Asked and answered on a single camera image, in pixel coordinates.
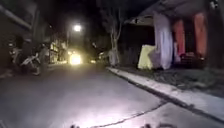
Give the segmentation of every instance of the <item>tree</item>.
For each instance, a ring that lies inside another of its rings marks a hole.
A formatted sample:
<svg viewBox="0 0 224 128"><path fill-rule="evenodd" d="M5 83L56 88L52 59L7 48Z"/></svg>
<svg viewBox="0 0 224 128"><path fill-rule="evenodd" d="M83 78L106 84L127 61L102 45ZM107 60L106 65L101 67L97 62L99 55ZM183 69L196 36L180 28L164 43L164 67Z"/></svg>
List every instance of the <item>tree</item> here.
<svg viewBox="0 0 224 128"><path fill-rule="evenodd" d="M97 0L100 8L102 24L110 34L112 50L116 53L117 62L120 63L118 40L121 35L122 25L126 19L127 0Z"/></svg>

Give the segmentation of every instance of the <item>wall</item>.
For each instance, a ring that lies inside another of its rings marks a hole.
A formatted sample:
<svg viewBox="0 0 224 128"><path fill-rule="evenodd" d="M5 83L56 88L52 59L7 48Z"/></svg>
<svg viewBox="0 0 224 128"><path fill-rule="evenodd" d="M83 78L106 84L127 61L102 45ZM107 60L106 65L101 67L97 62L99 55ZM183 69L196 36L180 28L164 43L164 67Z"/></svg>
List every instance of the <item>wall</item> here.
<svg viewBox="0 0 224 128"><path fill-rule="evenodd" d="M206 1L206 25L207 25L207 67L224 68L224 26L220 7L212 8Z"/></svg>
<svg viewBox="0 0 224 128"><path fill-rule="evenodd" d="M9 43L13 43L16 35L27 35L29 30L19 26L7 16L0 13L0 68L8 66Z"/></svg>

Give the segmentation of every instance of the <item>bright light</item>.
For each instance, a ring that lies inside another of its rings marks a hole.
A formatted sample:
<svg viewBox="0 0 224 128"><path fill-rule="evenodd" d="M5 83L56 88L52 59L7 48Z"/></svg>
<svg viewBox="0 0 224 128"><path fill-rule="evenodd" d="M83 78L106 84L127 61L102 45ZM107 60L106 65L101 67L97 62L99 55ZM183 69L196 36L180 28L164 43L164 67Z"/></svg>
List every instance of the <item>bright light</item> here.
<svg viewBox="0 0 224 128"><path fill-rule="evenodd" d="M71 54L72 54L72 52L71 52L71 51L68 51L68 54L69 54L69 55L71 55Z"/></svg>
<svg viewBox="0 0 224 128"><path fill-rule="evenodd" d="M76 32L80 32L82 30L82 26L81 25L75 25L73 29Z"/></svg>
<svg viewBox="0 0 224 128"><path fill-rule="evenodd" d="M78 54L72 54L69 60L71 65L80 65L82 64L82 58Z"/></svg>
<svg viewBox="0 0 224 128"><path fill-rule="evenodd" d="M95 64L95 63L96 63L96 61L95 61L95 60L91 60L90 62L91 62L92 64Z"/></svg>

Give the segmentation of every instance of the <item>road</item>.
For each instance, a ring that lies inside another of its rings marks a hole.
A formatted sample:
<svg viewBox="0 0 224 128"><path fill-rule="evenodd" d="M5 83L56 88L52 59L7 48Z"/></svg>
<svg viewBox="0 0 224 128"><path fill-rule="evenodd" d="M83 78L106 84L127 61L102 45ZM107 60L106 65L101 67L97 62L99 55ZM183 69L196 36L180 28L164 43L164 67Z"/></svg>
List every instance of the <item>road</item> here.
<svg viewBox="0 0 224 128"><path fill-rule="evenodd" d="M224 127L90 65L1 80L0 120L6 128Z"/></svg>

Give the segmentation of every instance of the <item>parked motorcycle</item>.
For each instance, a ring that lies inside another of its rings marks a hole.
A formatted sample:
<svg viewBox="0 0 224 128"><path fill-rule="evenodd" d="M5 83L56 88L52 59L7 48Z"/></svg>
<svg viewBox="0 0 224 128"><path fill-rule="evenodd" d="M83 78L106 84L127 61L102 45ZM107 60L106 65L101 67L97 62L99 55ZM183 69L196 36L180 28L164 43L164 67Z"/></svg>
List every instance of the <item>parked motorcycle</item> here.
<svg viewBox="0 0 224 128"><path fill-rule="evenodd" d="M31 72L33 75L41 74L41 63L39 54L28 56L21 64L22 71Z"/></svg>

